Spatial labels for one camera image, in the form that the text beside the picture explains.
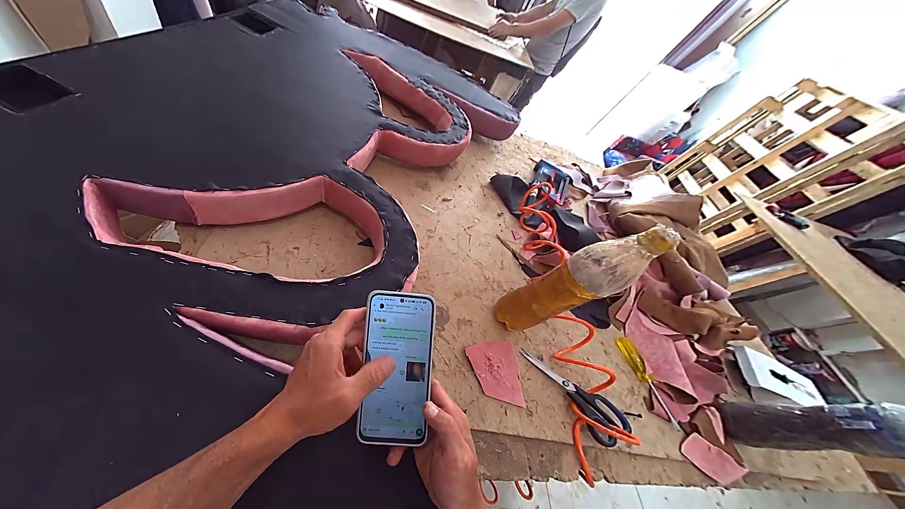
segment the square cutout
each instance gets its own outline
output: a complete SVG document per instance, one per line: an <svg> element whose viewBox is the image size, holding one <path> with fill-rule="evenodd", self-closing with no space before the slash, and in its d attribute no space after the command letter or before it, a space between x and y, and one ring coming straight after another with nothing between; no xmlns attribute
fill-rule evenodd
<svg viewBox="0 0 905 509"><path fill-rule="evenodd" d="M0 68L0 105L15 113L76 95L75 91L22 64Z"/></svg>

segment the person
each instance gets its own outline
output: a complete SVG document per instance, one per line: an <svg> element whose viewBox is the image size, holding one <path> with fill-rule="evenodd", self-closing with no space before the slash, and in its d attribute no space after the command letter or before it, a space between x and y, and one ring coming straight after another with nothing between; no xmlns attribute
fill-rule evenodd
<svg viewBox="0 0 905 509"><path fill-rule="evenodd" d="M365 308L342 312L305 344L286 386L254 417L102 509L231 507L283 452L346 422L389 378L395 369L389 356L362 365L364 320ZM431 500L442 509L486 507L468 418L437 380L424 418L431 433L414 460ZM386 462L398 465L404 452L391 447Z"/></svg>
<svg viewBox="0 0 905 509"><path fill-rule="evenodd" d="M491 37L509 35L529 39L525 49L534 64L510 104L522 111L540 90L564 55L583 42L600 18L606 0L549 0L521 14L500 14Z"/></svg>

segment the wooden workbench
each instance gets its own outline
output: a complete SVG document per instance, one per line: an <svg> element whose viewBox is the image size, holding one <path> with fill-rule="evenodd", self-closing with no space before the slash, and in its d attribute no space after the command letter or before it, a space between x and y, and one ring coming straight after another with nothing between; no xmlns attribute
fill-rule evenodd
<svg viewBox="0 0 905 509"><path fill-rule="evenodd" d="M511 76L511 82L518 83L528 71L534 69L531 58L523 46L504 48L488 40L486 35L478 34L448 18L443 19L431 14L427 5L418 3L417 0L367 0L367 2L378 10L377 29L381 33L434 57L450 54L454 59L454 65L451 67L469 72L488 90L494 89L494 84L502 73ZM456 2L446 2L445 5L449 10ZM494 15L494 9L488 5L478 6L486 12L477 17ZM477 7L475 5L469 7L467 12L462 13L462 17L475 18L473 11ZM504 100L508 99L505 95L500 94Z"/></svg>
<svg viewBox="0 0 905 509"><path fill-rule="evenodd" d="M421 264L414 290L433 295L438 305L433 374L467 411L485 477L574 480L573 416L562 390L520 361L528 406L518 408L488 398L464 353L465 347L478 341L505 339L552 361L558 372L580 385L588 387L599 381L594 371L550 357L553 351L583 337L580 326L552 321L524 332L507 332L492 316L496 300L523 285L527 277L497 238L511 236L517 223L488 180L495 173L528 176L533 166L529 157L577 160L533 139L492 142L476 138L447 167L413 168L377 158L367 174L399 200L418 234ZM259 224L180 225L177 231L184 252L295 278L347 274L373 258L372 248L357 245L364 235L325 206ZM643 444L608 450L586 435L586 451L597 475L623 483L712 485L679 453L682 433L645 409L646 385L637 381L620 356L613 341L616 335L613 329L598 331L576 354L615 371L618 381L604 394L618 407L645 415L631 418ZM289 361L300 352L300 347L246 343ZM741 449L752 473L739 485L873 491L848 454Z"/></svg>

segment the phone screen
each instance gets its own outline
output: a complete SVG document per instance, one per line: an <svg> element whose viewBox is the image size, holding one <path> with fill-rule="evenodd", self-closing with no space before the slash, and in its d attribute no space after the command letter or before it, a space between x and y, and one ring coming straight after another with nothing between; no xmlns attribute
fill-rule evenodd
<svg viewBox="0 0 905 509"><path fill-rule="evenodd" d="M421 444L427 431L422 407L431 378L433 301L376 293L367 316L365 361L390 355L395 370L362 403L359 434L373 442Z"/></svg>

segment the wooden pallet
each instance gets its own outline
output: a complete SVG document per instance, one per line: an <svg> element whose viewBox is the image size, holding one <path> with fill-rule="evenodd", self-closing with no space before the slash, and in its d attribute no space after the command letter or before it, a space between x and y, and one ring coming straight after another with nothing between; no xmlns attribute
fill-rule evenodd
<svg viewBox="0 0 905 509"><path fill-rule="evenodd" d="M802 80L660 172L675 190L704 196L701 232L724 255L768 236L738 196L776 203L801 193L797 214L826 216L905 184L905 165L884 169L869 161L903 142L902 113ZM843 170L857 181L821 184Z"/></svg>

